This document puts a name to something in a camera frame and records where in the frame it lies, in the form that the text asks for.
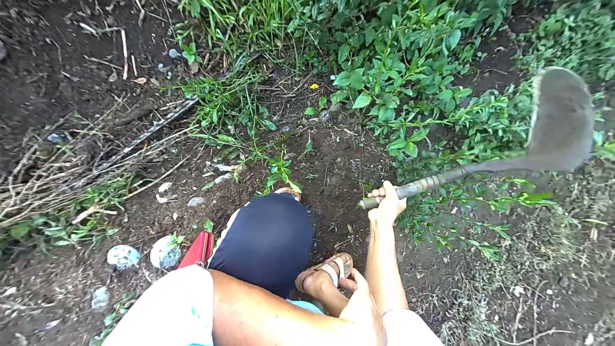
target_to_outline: red bag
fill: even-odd
[[[194,243],[188,249],[188,252],[181,260],[180,266],[183,268],[189,265],[198,264],[205,268],[207,260],[212,256],[213,252],[213,233],[201,232]]]

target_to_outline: pebble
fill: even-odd
[[[64,142],[64,138],[58,134],[50,134],[47,136],[46,139],[52,143],[63,143]]]
[[[107,263],[119,270],[136,266],[140,258],[139,250],[129,245],[115,245],[107,252]]]
[[[225,175],[221,175],[219,177],[217,177],[216,179],[214,179],[213,182],[215,182],[216,184],[219,184],[221,182],[225,182],[229,179],[232,179],[232,173],[227,173]]]
[[[4,47],[4,43],[0,41],[0,62],[6,58],[6,47]]]
[[[167,235],[158,239],[149,252],[149,260],[156,268],[169,269],[179,262],[181,249],[179,244],[173,241],[173,236]]]
[[[322,111],[322,113],[320,114],[320,121],[324,123],[325,121],[329,121],[330,119],[331,115],[329,115],[329,110]]]
[[[92,294],[92,310],[103,312],[109,305],[109,289],[103,286]]]
[[[196,206],[200,206],[203,203],[205,203],[205,198],[203,198],[201,196],[197,196],[197,197],[192,197],[188,201],[188,206],[189,207],[196,207]]]
[[[175,59],[175,58],[177,58],[179,56],[180,56],[180,54],[177,52],[177,49],[175,49],[175,48],[169,49],[169,57],[171,59]]]

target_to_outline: hand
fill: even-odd
[[[348,305],[339,314],[339,318],[354,323],[358,327],[359,341],[363,345],[386,345],[386,332],[382,316],[378,313],[374,297],[370,294],[367,280],[358,270],[351,271],[353,280],[340,279],[339,285],[353,291]]]
[[[367,196],[385,196],[377,208],[367,213],[370,221],[376,222],[377,225],[393,227],[397,216],[406,209],[406,198],[399,199],[395,187],[389,181],[385,181],[381,188],[373,190]]]

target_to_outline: brown sandal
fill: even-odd
[[[295,197],[295,201],[301,202],[301,193],[298,193],[297,191],[293,190],[290,187],[279,188],[276,191],[274,191],[274,193],[289,193]]]
[[[335,269],[329,264],[331,262],[337,264],[339,268],[339,274],[337,274],[335,272]],[[339,254],[331,256],[329,259],[325,260],[321,264],[309,267],[308,269],[301,272],[299,276],[297,276],[297,279],[295,279],[295,287],[297,287],[299,292],[305,293],[305,290],[303,289],[303,281],[305,281],[306,278],[319,270],[327,272],[331,277],[331,280],[333,280],[333,285],[335,287],[338,287],[339,279],[345,279],[350,275],[350,272],[352,270],[352,256],[350,256],[350,254],[348,254],[347,252],[340,252]]]

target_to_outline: navy blue shorts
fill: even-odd
[[[308,264],[313,236],[307,207],[289,193],[270,193],[233,214],[208,268],[286,299]]]

